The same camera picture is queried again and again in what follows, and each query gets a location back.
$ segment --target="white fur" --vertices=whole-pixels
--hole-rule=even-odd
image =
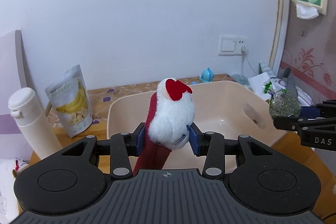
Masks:
[[[192,95],[188,92],[184,92],[178,101],[171,100],[165,85],[167,79],[157,86],[157,109],[148,135],[152,142],[175,150],[182,148],[189,141],[187,125],[190,126],[194,121],[195,107]]]

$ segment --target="transparent plastic bag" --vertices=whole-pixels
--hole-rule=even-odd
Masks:
[[[68,70],[45,92],[70,137],[83,132],[92,124],[92,107],[80,65]]]

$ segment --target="light switch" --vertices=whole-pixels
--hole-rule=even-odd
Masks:
[[[236,49],[236,41],[222,40],[222,52],[234,52]]]

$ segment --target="small plush toy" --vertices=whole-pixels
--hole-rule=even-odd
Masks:
[[[170,152],[189,141],[189,128],[195,117],[192,90],[176,79],[167,78],[151,97],[142,154],[133,173],[139,169],[162,169]]]

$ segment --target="white wall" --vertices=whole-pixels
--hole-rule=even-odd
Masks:
[[[89,89],[207,67],[240,73],[240,56],[217,55],[222,34],[248,37],[256,70],[269,61],[276,18],[277,0],[0,0],[0,35],[22,31],[27,82],[44,105],[45,87],[78,63]]]

